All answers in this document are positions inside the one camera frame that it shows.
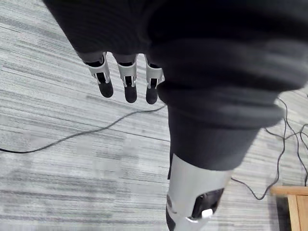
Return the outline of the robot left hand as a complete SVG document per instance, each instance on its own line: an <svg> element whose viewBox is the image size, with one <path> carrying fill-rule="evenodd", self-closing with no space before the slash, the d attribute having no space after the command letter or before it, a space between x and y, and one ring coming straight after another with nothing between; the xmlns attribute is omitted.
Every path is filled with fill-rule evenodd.
<svg viewBox="0 0 308 231"><path fill-rule="evenodd" d="M164 81L170 132L166 220L199 231L261 128L275 125L284 91L308 80L305 0L47 0L81 60L111 96L113 54L129 102L144 54Z"/></svg>

